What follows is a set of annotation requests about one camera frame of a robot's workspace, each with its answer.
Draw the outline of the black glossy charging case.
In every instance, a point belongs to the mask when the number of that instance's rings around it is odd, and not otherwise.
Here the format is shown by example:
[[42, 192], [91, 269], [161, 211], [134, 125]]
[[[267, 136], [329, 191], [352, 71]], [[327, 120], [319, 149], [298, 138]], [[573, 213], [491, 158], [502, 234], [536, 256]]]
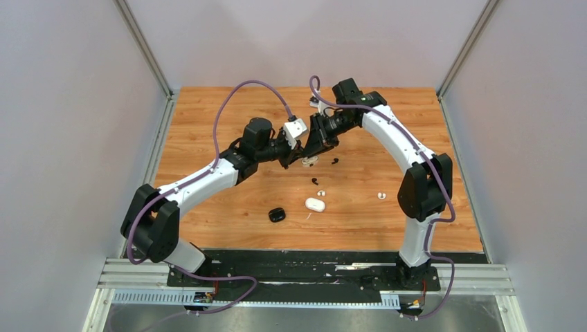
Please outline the black glossy charging case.
[[277, 207], [268, 212], [268, 218], [272, 223], [279, 223], [287, 218], [287, 213], [283, 207]]

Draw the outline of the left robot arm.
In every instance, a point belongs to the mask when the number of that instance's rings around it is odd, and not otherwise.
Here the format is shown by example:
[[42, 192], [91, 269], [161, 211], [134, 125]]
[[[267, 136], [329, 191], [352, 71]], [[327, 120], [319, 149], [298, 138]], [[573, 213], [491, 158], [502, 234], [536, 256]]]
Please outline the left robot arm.
[[214, 194], [235, 187], [264, 162], [283, 168], [302, 152], [300, 138], [307, 133], [301, 119], [292, 117], [278, 130], [265, 118], [253, 118], [214, 161], [179, 181], [155, 188], [140, 186], [132, 199], [120, 232], [146, 259], [184, 269], [196, 286], [207, 284], [212, 267], [204, 252], [179, 236], [179, 222], [191, 209]]

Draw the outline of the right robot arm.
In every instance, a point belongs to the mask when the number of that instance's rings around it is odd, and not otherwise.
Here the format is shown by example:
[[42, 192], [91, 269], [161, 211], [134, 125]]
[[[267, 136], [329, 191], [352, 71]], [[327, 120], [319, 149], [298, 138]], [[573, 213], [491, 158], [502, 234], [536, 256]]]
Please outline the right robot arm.
[[[333, 87], [336, 100], [330, 102], [320, 95], [319, 86], [319, 77], [311, 76], [309, 87], [317, 100], [318, 112], [310, 118], [303, 157], [332, 150], [338, 146], [341, 134], [356, 127], [376, 138], [392, 156], [404, 173], [397, 201], [406, 215], [395, 279], [403, 288], [414, 288], [431, 270], [430, 245], [436, 223], [455, 220], [451, 201], [453, 161], [416, 139], [378, 92], [363, 93], [349, 78]], [[447, 219], [441, 217], [445, 209], [450, 211]]]

